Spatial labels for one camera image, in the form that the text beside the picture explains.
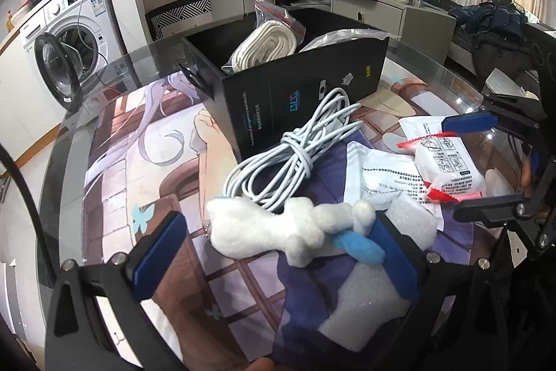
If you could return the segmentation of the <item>person left hand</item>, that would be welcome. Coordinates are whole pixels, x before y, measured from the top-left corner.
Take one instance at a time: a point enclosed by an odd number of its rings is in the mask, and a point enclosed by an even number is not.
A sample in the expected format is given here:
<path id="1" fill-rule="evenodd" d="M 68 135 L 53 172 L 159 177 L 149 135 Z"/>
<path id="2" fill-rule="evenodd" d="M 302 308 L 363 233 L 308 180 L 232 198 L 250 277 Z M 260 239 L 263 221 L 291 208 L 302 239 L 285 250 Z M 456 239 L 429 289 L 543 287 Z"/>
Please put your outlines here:
<path id="1" fill-rule="evenodd" d="M 245 371 L 274 371 L 275 363 L 269 358 L 263 357 L 250 363 Z"/>

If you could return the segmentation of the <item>person right hand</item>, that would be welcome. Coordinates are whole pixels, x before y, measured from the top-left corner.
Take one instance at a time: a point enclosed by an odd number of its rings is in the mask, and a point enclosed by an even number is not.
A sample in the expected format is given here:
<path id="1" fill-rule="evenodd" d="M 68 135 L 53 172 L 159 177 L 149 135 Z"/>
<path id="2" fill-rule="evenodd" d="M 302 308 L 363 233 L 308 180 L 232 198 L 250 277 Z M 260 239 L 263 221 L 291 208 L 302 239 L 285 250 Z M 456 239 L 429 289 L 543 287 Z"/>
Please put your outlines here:
<path id="1" fill-rule="evenodd" d="M 532 159 L 529 158 L 528 156 L 523 161 L 519 185 L 521 191 L 527 197 L 532 196 L 532 193 L 534 192 L 534 178 L 533 178 L 533 171 L 532 171 Z"/>

